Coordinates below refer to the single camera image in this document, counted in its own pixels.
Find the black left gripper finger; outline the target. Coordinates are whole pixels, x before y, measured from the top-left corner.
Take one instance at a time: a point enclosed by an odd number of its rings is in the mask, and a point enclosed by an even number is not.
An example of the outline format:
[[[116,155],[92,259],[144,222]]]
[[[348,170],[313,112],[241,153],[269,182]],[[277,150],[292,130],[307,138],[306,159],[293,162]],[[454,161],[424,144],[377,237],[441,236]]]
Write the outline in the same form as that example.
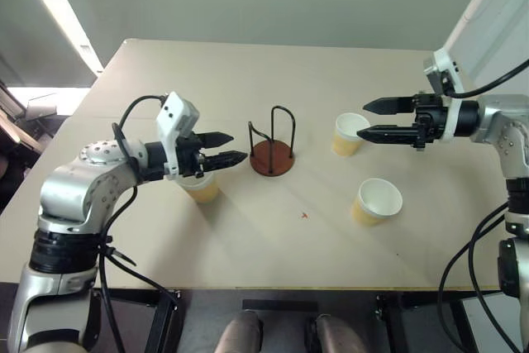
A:
[[[217,148],[234,140],[233,136],[219,131],[200,133],[198,138],[202,142],[202,148]]]
[[[244,161],[247,156],[247,153],[238,150],[220,152],[217,155],[205,156],[202,162],[202,168],[205,172],[228,169]]]

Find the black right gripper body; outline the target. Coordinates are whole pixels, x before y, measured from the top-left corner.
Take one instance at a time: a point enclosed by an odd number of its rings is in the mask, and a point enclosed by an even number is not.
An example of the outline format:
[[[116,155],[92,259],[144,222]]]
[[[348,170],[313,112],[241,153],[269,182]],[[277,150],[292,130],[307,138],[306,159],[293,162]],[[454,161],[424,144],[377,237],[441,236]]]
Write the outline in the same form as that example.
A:
[[[424,150],[426,144],[440,140],[443,136],[448,107],[441,96],[419,93],[413,96],[415,120],[412,126],[417,130],[417,138],[412,145],[416,150]]]

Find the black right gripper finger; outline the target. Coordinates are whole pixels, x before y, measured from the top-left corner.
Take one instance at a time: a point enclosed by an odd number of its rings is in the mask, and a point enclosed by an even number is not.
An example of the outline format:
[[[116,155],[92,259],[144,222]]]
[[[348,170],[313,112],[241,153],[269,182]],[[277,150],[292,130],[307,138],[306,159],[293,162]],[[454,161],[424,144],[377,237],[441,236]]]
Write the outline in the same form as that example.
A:
[[[376,125],[358,130],[356,135],[365,141],[385,145],[414,145],[418,129],[413,126]]]
[[[413,97],[377,98],[366,103],[363,109],[375,114],[413,113],[415,102]]]

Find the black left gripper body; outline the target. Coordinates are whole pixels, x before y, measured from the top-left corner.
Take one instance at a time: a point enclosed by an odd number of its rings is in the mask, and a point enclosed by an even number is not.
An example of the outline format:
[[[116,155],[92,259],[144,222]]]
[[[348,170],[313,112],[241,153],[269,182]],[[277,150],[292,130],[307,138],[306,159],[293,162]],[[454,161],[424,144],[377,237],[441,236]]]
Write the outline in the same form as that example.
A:
[[[203,177],[204,171],[200,150],[205,147],[206,134],[192,132],[189,137],[180,136],[177,139],[177,159],[179,176]]]

